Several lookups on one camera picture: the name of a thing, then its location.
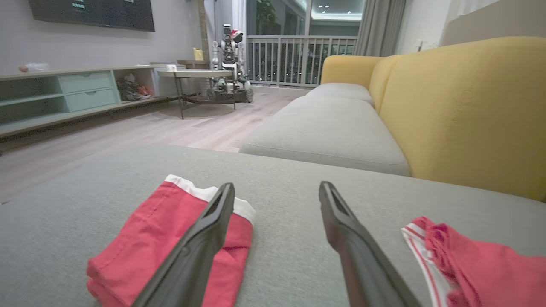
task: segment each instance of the santa hat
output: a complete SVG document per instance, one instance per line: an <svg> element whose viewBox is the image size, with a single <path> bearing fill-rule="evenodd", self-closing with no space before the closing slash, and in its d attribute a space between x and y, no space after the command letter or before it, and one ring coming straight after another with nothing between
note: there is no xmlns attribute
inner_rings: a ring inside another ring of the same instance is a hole
<svg viewBox="0 0 546 307"><path fill-rule="evenodd" d="M235 39L237 36L242 35L241 30L232 30L231 38Z"/></svg>

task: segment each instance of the red cloth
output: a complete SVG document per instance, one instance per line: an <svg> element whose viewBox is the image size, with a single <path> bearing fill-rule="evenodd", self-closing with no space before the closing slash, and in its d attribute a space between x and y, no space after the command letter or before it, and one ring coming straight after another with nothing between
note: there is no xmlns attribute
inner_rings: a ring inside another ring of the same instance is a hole
<svg viewBox="0 0 546 307"><path fill-rule="evenodd" d="M458 285L447 295L449 306L546 306L546 257L524 257L505 245L474 241L426 217L413 223L425 230L436 267Z"/></svg>
<svg viewBox="0 0 546 307"><path fill-rule="evenodd" d="M193 196L192 189L198 190L193 194L202 198L206 198L203 195L211 198L216 191L196 189L191 182L190 189L185 191L176 184L179 179L189 182L182 178L163 182L131 214L114 241L89 259L87 288L104 307L130 306L184 232L197 220L208 201ZM224 247L214 257L203 306L235 305L251 237L252 224L233 213Z"/></svg>

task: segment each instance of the table leg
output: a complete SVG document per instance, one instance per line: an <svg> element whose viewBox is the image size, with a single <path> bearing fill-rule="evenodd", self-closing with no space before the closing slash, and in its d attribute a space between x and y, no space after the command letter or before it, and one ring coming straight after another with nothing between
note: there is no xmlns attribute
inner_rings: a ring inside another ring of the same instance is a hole
<svg viewBox="0 0 546 307"><path fill-rule="evenodd" d="M182 107L182 100L181 100L182 89L179 88L179 82L177 77L174 77L174 85L176 86L176 96L178 98L178 107L180 108L180 116L182 117L182 119L184 119L184 109Z"/></svg>

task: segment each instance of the drawer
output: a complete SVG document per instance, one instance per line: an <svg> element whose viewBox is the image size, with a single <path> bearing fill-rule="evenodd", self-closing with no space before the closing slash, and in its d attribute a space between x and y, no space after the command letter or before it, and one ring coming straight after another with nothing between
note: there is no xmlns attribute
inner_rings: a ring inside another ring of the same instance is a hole
<svg viewBox="0 0 546 307"><path fill-rule="evenodd" d="M110 72L59 76L65 93L112 87Z"/></svg>
<svg viewBox="0 0 546 307"><path fill-rule="evenodd" d="M70 112L115 104L116 97L112 89L88 91L85 93L67 95L67 104Z"/></svg>

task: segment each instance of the humanoid robot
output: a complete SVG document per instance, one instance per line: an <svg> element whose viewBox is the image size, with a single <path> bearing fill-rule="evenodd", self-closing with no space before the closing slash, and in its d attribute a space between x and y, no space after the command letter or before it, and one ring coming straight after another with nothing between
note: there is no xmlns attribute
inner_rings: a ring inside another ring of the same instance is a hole
<svg viewBox="0 0 546 307"><path fill-rule="evenodd" d="M213 88L207 90L207 96L214 101L252 102L254 93L245 72L245 53L242 43L243 33L232 30L231 25L224 25L224 39L220 45L212 42L214 69L231 70L228 78L212 78ZM222 63L218 59L219 48L222 49Z"/></svg>

